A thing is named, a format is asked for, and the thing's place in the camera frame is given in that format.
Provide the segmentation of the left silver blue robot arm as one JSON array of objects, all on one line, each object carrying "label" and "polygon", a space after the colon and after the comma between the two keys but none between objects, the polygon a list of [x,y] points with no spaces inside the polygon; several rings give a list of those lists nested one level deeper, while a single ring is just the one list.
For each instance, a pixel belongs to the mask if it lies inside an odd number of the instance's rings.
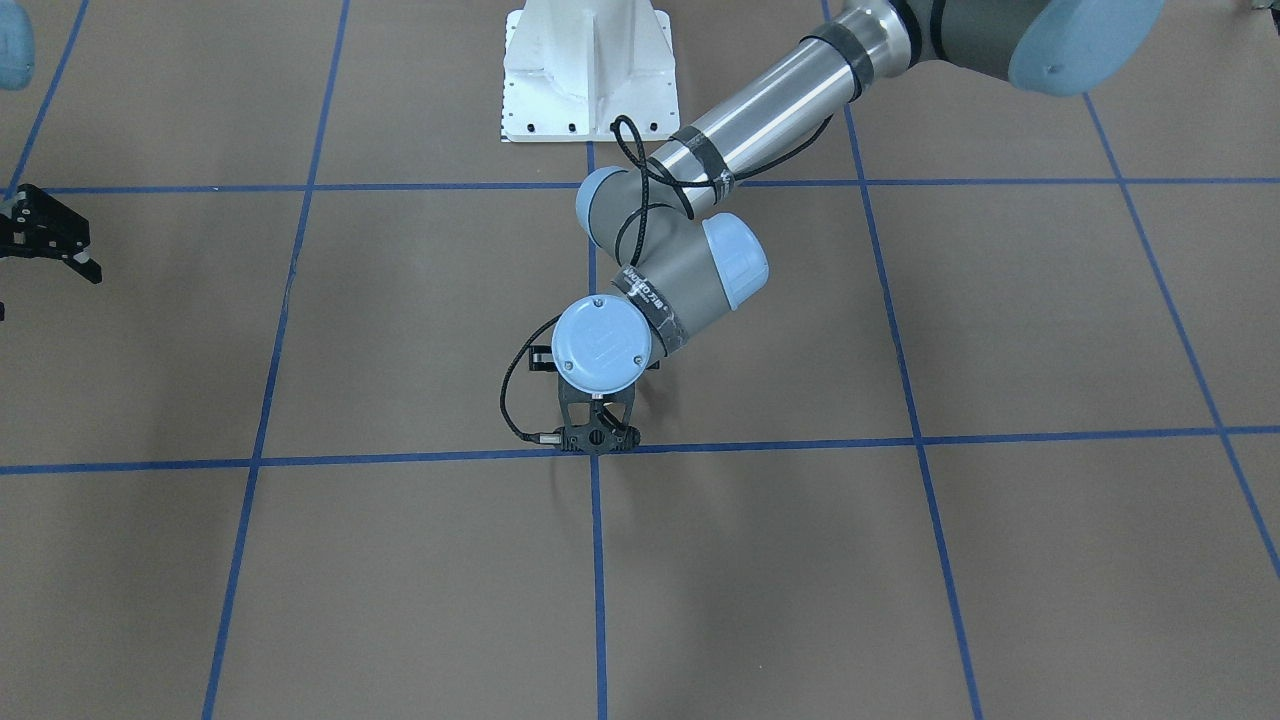
[{"label": "left silver blue robot arm", "polygon": [[768,281],[760,241],[716,213],[737,186],[808,149],[876,83],[922,61],[1066,97],[1115,74],[1161,1],[849,1],[750,85],[654,152],[589,174],[579,224],[618,272],[518,352],[590,398],[630,389]]}]

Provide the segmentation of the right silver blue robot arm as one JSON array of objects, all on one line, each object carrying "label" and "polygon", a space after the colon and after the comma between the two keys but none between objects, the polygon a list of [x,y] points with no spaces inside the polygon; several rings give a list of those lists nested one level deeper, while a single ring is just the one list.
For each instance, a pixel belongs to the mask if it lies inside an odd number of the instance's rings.
[{"label": "right silver blue robot arm", "polygon": [[[3,88],[26,88],[35,74],[35,27],[17,1],[1,10]],[[102,282],[102,268],[91,258],[88,219],[35,184],[18,184],[3,200],[1,256],[44,259],[69,266],[92,284]]]}]

